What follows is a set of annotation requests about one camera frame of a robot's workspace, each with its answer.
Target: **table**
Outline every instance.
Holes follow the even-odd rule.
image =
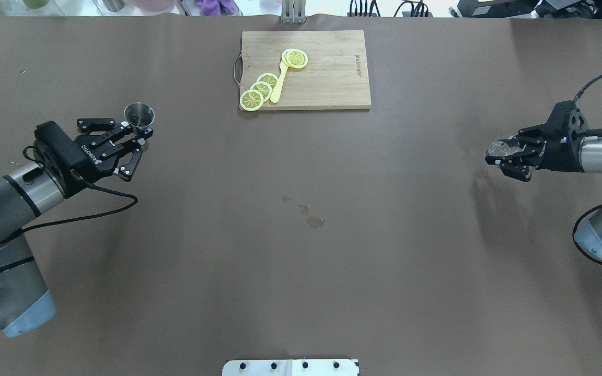
[[[239,111],[241,32],[288,29],[365,30],[372,109]],[[602,21],[0,17],[0,176],[41,122],[157,112],[133,181],[100,182],[136,207],[28,234],[58,313],[0,333],[0,374],[602,374],[602,267],[570,237],[602,176],[483,161],[600,73]],[[602,126],[602,81],[581,109]],[[122,204],[85,192],[40,221]]]

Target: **yellow plastic utensil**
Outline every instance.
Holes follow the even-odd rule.
[[[287,75],[287,65],[284,61],[280,60],[280,76],[277,77],[277,83],[275,83],[275,87],[273,88],[273,93],[271,94],[271,103],[278,103],[280,101],[280,95],[282,93],[282,83],[285,80],[285,76]]]

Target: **wooden cutting board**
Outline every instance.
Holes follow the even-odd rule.
[[[308,65],[289,69],[280,101],[265,110],[370,109],[366,42],[363,30],[244,31],[241,93],[262,73],[280,74],[280,54],[287,48],[308,53]]]

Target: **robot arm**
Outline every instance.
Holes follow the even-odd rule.
[[[585,85],[572,101],[559,102],[545,124],[523,128],[511,138],[497,140],[485,161],[505,176],[528,182],[533,170],[602,173],[602,129],[590,129],[576,107],[582,93],[602,75]],[[590,217],[581,227],[582,219]],[[602,265],[602,204],[583,214],[573,228],[578,250]]]
[[[34,133],[34,146],[28,147],[33,148],[34,159],[26,155],[34,162],[0,179],[0,330],[5,335],[21,335],[55,315],[52,296],[23,233],[76,219],[21,227],[85,188],[134,199],[125,208],[136,203],[132,195],[94,185],[111,175],[131,181],[148,146],[146,140],[153,135],[150,124],[155,114],[147,105],[129,105],[124,117],[127,121],[119,124],[114,119],[78,119],[80,135],[75,140],[55,122],[41,124]],[[121,164],[127,155],[131,160]]]

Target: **purple cloth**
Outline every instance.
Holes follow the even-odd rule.
[[[201,15],[220,15],[220,7],[228,14],[234,13],[234,0],[196,0],[201,5]]]

